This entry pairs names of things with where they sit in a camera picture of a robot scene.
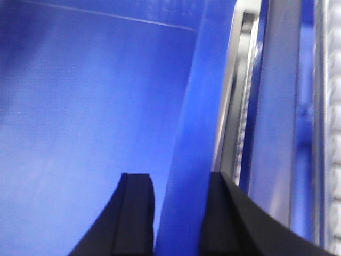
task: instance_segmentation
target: black plastic piece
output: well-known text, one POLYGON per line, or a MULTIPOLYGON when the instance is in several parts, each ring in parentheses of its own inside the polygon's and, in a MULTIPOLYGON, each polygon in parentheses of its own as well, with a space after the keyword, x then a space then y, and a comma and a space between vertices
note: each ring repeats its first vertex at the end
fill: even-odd
POLYGON ((211 174, 200 247, 204 256, 332 256, 275 221, 218 172, 211 174))
POLYGON ((123 173, 106 207, 69 256, 153 255, 154 200, 148 174, 123 173))
POLYGON ((201 256, 241 255, 231 212, 224 181, 220 175, 211 175, 201 231, 201 256))

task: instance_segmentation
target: blue surface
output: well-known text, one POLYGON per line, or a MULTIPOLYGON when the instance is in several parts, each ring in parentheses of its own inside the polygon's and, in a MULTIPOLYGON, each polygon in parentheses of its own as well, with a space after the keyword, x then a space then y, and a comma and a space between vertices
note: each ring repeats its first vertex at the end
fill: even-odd
POLYGON ((250 169, 250 197, 287 227, 295 164, 300 27, 300 1, 270 2, 250 169))
POLYGON ((313 66, 314 28, 301 26, 299 53, 298 106, 296 127, 296 168, 293 184, 291 228, 298 235, 313 242, 313 66))
MULTIPOLYGON (((188 88, 201 107, 208 97, 213 109, 196 112, 187 96, 184 111, 195 116, 182 118, 197 123, 199 114, 207 115, 201 132, 207 129, 209 137, 221 78, 200 81, 194 74, 223 70, 219 49, 227 44, 229 23, 220 22, 202 29, 212 36, 200 39, 210 48, 199 43, 188 88)), ((0 255, 66 255, 122 172, 151 173, 157 229, 196 39, 191 29, 1 2, 0 255)), ((198 156, 206 155, 213 144, 199 142, 193 145, 203 149, 198 156)))
POLYGON ((234 4, 206 2, 161 215, 159 256, 199 255, 234 4))

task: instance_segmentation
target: blue plastic panel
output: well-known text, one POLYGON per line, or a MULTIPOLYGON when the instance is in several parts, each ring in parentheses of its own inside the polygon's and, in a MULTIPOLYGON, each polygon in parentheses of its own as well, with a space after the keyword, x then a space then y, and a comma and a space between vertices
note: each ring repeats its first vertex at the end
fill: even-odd
POLYGON ((122 172, 151 173, 158 227, 196 39, 1 2, 0 255, 66 255, 122 172))
POLYGON ((301 1, 271 0, 250 169, 250 197, 289 227, 295 165, 301 1))
POLYGON ((198 256, 235 1, 208 0, 177 132, 157 256, 198 256))
POLYGON ((204 0, 27 0, 198 30, 204 0))

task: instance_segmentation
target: blue bin wall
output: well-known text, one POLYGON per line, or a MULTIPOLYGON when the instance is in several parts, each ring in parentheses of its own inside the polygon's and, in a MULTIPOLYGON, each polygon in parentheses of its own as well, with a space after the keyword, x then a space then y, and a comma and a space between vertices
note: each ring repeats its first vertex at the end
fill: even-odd
POLYGON ((204 0, 36 0, 28 2, 110 13, 198 30, 204 0))
POLYGON ((122 172, 151 173, 157 232, 203 1, 159 2, 1 2, 0 255, 66 255, 122 172))

